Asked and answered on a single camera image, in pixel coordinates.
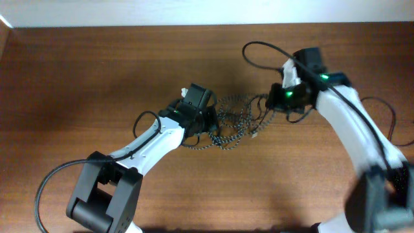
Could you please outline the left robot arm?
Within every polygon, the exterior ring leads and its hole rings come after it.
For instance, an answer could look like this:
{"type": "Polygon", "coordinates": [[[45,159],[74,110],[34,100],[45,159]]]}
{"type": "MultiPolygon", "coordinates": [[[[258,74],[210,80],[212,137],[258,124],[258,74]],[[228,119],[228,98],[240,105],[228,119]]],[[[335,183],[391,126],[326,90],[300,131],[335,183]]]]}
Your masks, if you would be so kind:
{"type": "Polygon", "coordinates": [[[141,232],[133,221],[144,176],[190,137],[218,128],[215,93],[197,84],[155,114],[134,141],[109,155],[86,160],[66,215],[93,232],[141,232]]]}

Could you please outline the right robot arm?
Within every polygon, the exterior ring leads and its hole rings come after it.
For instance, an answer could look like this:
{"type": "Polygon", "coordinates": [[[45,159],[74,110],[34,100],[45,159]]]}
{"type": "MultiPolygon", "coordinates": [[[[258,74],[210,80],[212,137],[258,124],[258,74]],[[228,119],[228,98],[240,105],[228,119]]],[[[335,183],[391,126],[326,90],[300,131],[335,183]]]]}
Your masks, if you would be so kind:
{"type": "Polygon", "coordinates": [[[413,165],[385,137],[342,72],[328,73],[316,47],[290,55],[282,83],[272,85],[267,109],[303,113],[311,106],[337,134],[358,180],[343,213],[312,232],[390,232],[413,226],[413,165]]]}

